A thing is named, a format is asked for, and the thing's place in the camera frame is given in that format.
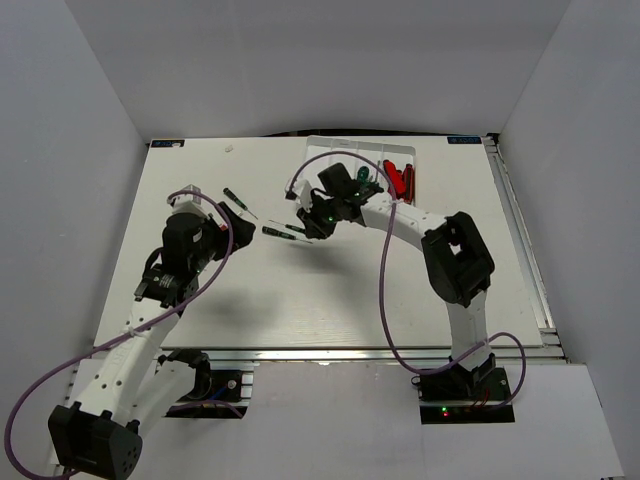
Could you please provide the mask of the aluminium rail frame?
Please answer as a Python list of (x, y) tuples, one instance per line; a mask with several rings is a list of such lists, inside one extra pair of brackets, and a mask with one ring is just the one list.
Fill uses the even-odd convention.
[[(194, 184), (217, 196), (234, 189), (260, 221), (290, 224), (284, 192), (292, 175), (328, 155), (305, 159), (308, 137), (184, 139), (182, 148), (148, 149), (96, 340), (124, 329), (152, 233), (163, 222), (163, 197)], [(451, 145), (447, 136), (340, 138), (410, 146), (416, 150), (415, 203), (444, 215), (459, 210), (476, 222), (496, 263), (487, 302), (487, 328), (498, 360), (520, 354), (535, 363), (565, 355), (543, 295), (535, 260), (510, 189), (495, 135), (482, 144)], [(248, 253), (230, 261), (221, 278), (187, 309), (163, 351), (206, 351), (216, 365), (250, 361), (388, 360), (380, 325), (377, 282), (384, 236), (347, 224), (316, 246), (258, 235)]]

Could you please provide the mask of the blue table label left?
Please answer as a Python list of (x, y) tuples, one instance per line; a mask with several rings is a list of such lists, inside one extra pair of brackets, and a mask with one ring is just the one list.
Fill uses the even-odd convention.
[(185, 144), (184, 139), (155, 139), (152, 140), (150, 148), (182, 148)]

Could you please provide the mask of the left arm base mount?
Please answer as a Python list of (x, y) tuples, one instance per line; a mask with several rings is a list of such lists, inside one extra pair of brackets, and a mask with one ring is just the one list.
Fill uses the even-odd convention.
[(156, 373), (169, 362), (181, 362), (194, 371), (194, 385), (166, 413), (166, 418), (240, 419), (248, 410), (245, 372), (238, 368), (213, 367), (208, 354), (196, 349), (176, 349), (161, 354)]

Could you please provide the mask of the stubby green orange screwdriver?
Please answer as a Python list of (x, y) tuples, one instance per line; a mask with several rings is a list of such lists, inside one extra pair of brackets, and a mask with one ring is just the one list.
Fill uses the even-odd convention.
[(370, 171), (367, 166), (361, 166), (356, 175), (356, 180), (361, 184), (366, 184), (369, 182)]

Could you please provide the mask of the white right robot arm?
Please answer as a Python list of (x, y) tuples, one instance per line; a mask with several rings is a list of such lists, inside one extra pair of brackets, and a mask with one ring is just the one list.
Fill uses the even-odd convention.
[(451, 332), (451, 365), (422, 374), (444, 377), (463, 398), (477, 397), (495, 368), (485, 311), (495, 263), (471, 216), (422, 211), (390, 187), (352, 178), (341, 163), (325, 168), (318, 178), (321, 190), (299, 175), (285, 190), (285, 198), (295, 202), (306, 236), (327, 239), (339, 222), (348, 221), (417, 248), (433, 291), (446, 305)]

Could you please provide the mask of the red curved utility knife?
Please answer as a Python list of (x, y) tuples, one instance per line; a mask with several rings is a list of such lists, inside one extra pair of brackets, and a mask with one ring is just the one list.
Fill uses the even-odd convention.
[(402, 198), (406, 192), (406, 185), (402, 173), (390, 160), (384, 160), (383, 167), (388, 179), (389, 192), (394, 193), (396, 198)]

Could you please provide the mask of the black green precision screwdriver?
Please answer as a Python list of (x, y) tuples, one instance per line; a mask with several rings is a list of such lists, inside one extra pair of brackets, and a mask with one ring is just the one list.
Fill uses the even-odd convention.
[(288, 224), (288, 223), (282, 223), (279, 221), (275, 221), (275, 220), (269, 220), (269, 222), (279, 225), (281, 227), (284, 227), (285, 229), (297, 232), (297, 233), (301, 233), (301, 234), (305, 234), (306, 230), (302, 227), (296, 226), (296, 225), (292, 225), (292, 224)]

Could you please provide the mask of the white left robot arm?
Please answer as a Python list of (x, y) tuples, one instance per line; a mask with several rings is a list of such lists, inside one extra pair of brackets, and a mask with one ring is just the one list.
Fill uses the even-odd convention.
[(219, 205), (226, 225), (192, 200), (171, 203), (162, 244), (147, 258), (121, 343), (68, 406), (58, 406), (48, 428), (60, 465), (103, 479), (134, 471), (144, 436), (179, 400), (204, 401), (213, 378), (209, 357), (197, 349), (159, 356), (164, 339), (199, 289), (199, 276), (253, 239), (255, 225)]

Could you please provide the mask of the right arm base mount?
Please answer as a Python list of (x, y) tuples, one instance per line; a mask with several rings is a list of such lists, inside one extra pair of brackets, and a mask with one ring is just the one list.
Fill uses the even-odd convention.
[(449, 372), (414, 376), (422, 425), (508, 424), (515, 422), (511, 404), (497, 408), (511, 395), (504, 368), (496, 368), (478, 386), (457, 385)]

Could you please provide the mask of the white compartment tray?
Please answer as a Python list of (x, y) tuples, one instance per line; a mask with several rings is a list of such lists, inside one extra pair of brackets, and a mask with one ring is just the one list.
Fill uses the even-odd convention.
[[(412, 164), (415, 169), (416, 190), (416, 150), (413, 147), (361, 140), (347, 140), (340, 138), (311, 136), (307, 140), (305, 159), (309, 160), (312, 157), (315, 157), (322, 153), (335, 151), (348, 151), (351, 153), (355, 153), (367, 158), (375, 164), (378, 160), (382, 160), (383, 170), (383, 161), (390, 160), (395, 164), (396, 168), (402, 174), (405, 165)], [(300, 178), (308, 180), (313, 187), (324, 190), (324, 187), (322, 186), (317, 175), (321, 170), (324, 170), (330, 165), (336, 163), (342, 163), (348, 170), (350, 176), (354, 179), (356, 179), (358, 169), (361, 166), (367, 166), (370, 171), (369, 182), (377, 183), (379, 186), (389, 192), (388, 182), (383, 178), (381, 174), (376, 175), (376, 169), (371, 167), (366, 162), (363, 162), (349, 155), (328, 155), (326, 157), (323, 157), (307, 166), (300, 174)]]

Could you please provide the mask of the small black precision screwdriver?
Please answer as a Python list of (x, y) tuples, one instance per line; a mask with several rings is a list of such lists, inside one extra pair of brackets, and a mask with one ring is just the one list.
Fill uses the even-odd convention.
[(258, 217), (248, 208), (248, 206), (228, 187), (223, 189), (223, 194), (231, 200), (235, 205), (237, 205), (243, 212), (248, 213), (254, 219), (258, 219)]

